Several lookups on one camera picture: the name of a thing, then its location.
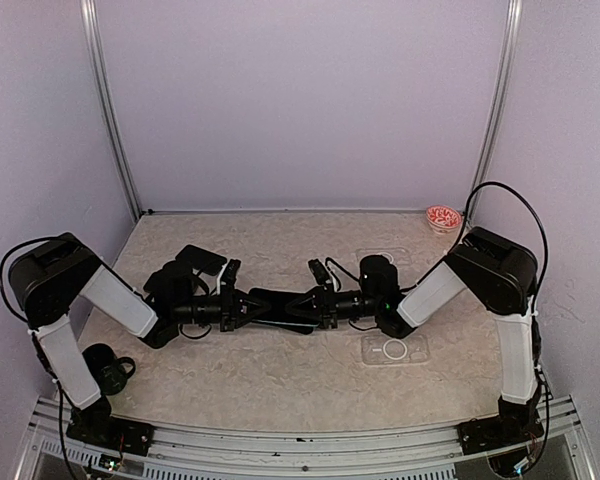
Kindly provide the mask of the black smartphone with teal edge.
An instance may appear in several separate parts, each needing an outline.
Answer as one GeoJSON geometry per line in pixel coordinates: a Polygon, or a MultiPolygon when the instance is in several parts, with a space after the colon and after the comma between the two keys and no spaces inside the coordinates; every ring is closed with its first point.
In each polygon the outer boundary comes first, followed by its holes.
{"type": "Polygon", "coordinates": [[[249,294],[270,304],[267,312],[253,320],[255,324],[276,327],[302,335],[311,334],[318,328],[318,324],[311,319],[291,315],[285,310],[286,305],[301,296],[301,293],[254,287],[249,290],[249,294]]]}

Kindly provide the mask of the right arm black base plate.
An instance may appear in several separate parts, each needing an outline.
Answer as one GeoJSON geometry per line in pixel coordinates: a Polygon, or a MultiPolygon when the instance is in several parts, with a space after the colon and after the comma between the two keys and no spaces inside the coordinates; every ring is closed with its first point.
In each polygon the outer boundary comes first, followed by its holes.
{"type": "Polygon", "coordinates": [[[472,455],[540,438],[544,427],[539,418],[522,427],[516,420],[492,416],[462,422],[457,432],[463,454],[472,455]]]}

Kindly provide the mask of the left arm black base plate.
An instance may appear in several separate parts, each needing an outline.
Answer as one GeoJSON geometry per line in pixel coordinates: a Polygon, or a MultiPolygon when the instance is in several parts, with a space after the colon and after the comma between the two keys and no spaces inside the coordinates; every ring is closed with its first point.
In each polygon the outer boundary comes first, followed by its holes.
{"type": "Polygon", "coordinates": [[[90,426],[72,420],[66,430],[67,436],[72,440],[143,457],[148,455],[154,432],[155,428],[151,424],[117,417],[90,426]]]}

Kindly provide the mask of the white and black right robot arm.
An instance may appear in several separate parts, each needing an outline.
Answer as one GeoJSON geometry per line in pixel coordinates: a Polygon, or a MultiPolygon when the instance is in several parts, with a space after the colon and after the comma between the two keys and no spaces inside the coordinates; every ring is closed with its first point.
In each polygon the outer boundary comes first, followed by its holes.
{"type": "Polygon", "coordinates": [[[538,262],[529,249],[474,227],[408,290],[399,286],[396,266],[382,255],[362,258],[356,291],[335,291],[319,261],[312,261],[310,269],[317,286],[287,303],[286,313],[326,329],[340,320],[373,317],[380,331],[395,339],[414,333],[469,291],[494,318],[500,345],[502,389],[492,436],[511,444],[534,423],[541,393],[534,319],[540,282],[538,262]]]}

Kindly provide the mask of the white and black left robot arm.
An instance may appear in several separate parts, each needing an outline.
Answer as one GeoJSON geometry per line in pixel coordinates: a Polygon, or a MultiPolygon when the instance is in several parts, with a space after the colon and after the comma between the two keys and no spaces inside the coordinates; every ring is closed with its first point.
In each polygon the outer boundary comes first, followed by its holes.
{"type": "Polygon", "coordinates": [[[235,331],[271,308],[236,287],[239,268],[236,259],[206,266],[181,253],[136,289],[66,232],[7,250],[0,260],[0,295],[26,325],[60,397],[68,401],[72,426],[107,445],[119,436],[120,424],[78,343],[91,313],[103,313],[153,349],[166,346],[185,324],[235,331]]]}

